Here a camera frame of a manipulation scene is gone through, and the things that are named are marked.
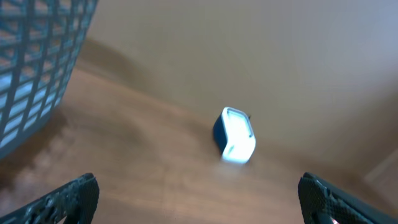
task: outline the gray plastic basket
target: gray plastic basket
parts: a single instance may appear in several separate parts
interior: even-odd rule
[[[0,158],[50,118],[96,0],[0,0]]]

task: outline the basket grid pattern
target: basket grid pattern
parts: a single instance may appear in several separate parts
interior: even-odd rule
[[[60,103],[96,0],[0,0],[0,152]]]

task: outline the wooden floor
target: wooden floor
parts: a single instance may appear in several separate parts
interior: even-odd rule
[[[297,183],[323,175],[388,213],[361,181],[261,141],[220,161],[212,121],[79,70],[48,125],[0,161],[0,215],[92,172],[93,223],[302,223]]]

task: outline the black plastic part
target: black plastic part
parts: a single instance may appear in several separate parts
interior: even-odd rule
[[[392,217],[308,172],[300,179],[298,197],[306,224],[329,224],[331,218],[339,224],[398,223]]]
[[[34,202],[0,218],[7,224],[89,224],[97,208],[100,189],[93,174],[85,174]]]
[[[216,123],[213,126],[213,138],[222,154],[226,146],[226,133],[224,128],[224,122],[221,119],[221,115],[218,117]]]

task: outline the white wall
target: white wall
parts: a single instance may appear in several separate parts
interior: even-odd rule
[[[211,119],[242,109],[264,142],[365,174],[396,145],[397,12],[395,0],[100,1],[81,58]]]

